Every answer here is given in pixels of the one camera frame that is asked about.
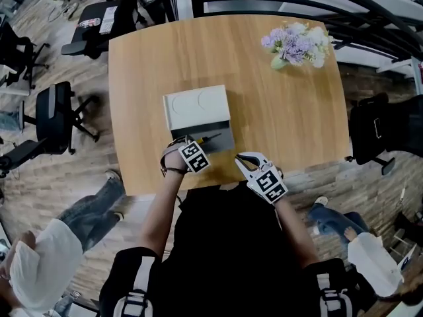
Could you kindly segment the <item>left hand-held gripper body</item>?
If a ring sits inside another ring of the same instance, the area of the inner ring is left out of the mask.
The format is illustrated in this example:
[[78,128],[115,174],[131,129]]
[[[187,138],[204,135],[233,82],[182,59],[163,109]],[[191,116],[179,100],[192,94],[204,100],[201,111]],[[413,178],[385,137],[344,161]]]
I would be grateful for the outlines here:
[[185,162],[184,168],[167,167],[164,164],[164,173],[173,171],[179,174],[187,174],[192,172],[197,174],[210,166],[210,162],[201,148],[201,143],[198,142],[191,136],[182,136],[170,142],[167,148],[164,150],[164,157],[172,152],[177,152]]

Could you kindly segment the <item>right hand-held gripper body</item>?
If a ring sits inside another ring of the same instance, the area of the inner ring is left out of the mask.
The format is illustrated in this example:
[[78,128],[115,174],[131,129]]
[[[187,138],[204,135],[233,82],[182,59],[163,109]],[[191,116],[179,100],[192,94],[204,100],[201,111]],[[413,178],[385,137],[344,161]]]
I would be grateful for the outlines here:
[[282,172],[271,162],[258,168],[247,180],[247,186],[272,205],[288,193],[282,180]]

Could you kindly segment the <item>yellow black screwdriver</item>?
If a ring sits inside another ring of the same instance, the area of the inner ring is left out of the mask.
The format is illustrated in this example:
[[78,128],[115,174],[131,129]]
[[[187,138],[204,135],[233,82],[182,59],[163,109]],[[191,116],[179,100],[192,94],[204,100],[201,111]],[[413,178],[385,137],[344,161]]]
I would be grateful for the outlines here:
[[214,138],[216,138],[216,137],[218,137],[218,136],[220,136],[220,135],[221,135],[221,133],[216,133],[216,134],[211,135],[211,136],[201,137],[201,138],[197,139],[197,140],[196,140],[196,142],[197,142],[199,145],[202,145],[202,144],[204,144],[204,143],[210,142],[212,139],[214,139]]

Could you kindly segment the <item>grey metal box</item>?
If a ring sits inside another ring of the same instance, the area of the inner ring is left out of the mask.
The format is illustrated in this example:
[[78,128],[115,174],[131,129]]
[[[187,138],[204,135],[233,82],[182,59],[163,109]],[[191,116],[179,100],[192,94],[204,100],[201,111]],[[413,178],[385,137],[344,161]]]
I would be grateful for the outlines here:
[[173,139],[209,137],[202,145],[205,153],[235,148],[231,116],[224,85],[197,88],[163,97],[167,127]]

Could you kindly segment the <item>person's left forearm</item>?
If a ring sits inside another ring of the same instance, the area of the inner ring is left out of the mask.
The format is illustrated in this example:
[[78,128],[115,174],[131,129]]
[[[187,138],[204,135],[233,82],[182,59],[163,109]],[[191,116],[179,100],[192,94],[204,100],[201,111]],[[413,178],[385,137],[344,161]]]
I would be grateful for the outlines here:
[[160,258],[163,257],[165,251],[173,221],[176,196],[183,178],[183,175],[175,171],[166,173],[141,224],[138,246],[152,250]]

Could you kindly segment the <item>person's right forearm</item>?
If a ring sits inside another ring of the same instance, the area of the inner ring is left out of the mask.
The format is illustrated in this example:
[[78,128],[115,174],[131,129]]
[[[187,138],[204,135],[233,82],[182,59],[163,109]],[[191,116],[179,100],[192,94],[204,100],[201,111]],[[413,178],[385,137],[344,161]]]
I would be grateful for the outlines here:
[[281,198],[274,204],[282,229],[286,232],[296,258],[302,268],[319,263],[317,249],[305,223],[296,213],[292,204]]

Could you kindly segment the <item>person's left hand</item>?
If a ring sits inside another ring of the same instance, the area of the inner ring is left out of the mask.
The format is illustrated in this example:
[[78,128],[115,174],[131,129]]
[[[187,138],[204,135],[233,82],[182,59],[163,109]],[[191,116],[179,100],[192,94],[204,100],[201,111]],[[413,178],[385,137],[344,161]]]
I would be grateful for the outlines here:
[[167,153],[164,156],[165,170],[185,175],[188,172],[188,166],[178,150]]

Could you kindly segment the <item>person's black clothing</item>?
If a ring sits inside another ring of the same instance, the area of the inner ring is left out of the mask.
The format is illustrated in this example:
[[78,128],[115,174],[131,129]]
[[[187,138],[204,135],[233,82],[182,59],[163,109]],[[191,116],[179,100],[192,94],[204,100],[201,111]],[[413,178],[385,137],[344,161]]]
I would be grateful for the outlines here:
[[244,184],[182,202],[167,259],[116,254],[100,317],[356,317],[342,260],[302,268],[272,205]]

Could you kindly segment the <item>green vase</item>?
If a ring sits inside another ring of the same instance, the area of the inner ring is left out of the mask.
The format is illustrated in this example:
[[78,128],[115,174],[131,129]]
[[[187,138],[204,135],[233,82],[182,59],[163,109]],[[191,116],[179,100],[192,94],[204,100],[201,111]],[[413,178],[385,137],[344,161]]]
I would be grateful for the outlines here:
[[288,64],[289,64],[289,61],[281,58],[279,55],[275,55],[270,62],[270,66],[274,70],[280,70]]

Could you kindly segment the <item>purple white flower bouquet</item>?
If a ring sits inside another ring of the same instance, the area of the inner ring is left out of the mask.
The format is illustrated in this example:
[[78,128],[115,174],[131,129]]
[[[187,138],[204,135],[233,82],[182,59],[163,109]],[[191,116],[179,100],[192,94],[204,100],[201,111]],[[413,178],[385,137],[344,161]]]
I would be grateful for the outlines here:
[[273,57],[279,55],[296,67],[306,63],[323,67],[332,43],[333,37],[320,26],[310,27],[301,22],[284,24],[261,38],[261,46]]

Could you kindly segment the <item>black office chair with jacket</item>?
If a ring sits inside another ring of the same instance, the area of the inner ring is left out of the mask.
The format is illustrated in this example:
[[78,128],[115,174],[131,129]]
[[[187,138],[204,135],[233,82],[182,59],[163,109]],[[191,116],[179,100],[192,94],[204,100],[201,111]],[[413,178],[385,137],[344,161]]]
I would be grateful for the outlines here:
[[358,165],[370,161],[381,165],[381,174],[389,174],[395,158],[383,160],[383,152],[404,151],[423,158],[423,95],[390,103],[386,93],[352,101],[348,120],[352,155],[348,162]]

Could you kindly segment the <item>black office chair with papers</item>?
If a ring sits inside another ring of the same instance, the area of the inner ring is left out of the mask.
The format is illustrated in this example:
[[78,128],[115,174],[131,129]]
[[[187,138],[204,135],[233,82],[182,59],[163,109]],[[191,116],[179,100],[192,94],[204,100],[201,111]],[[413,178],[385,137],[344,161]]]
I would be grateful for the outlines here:
[[137,30],[146,19],[139,13],[137,0],[104,0],[83,9],[69,44],[62,46],[63,55],[85,55],[97,59],[107,52],[111,39]]

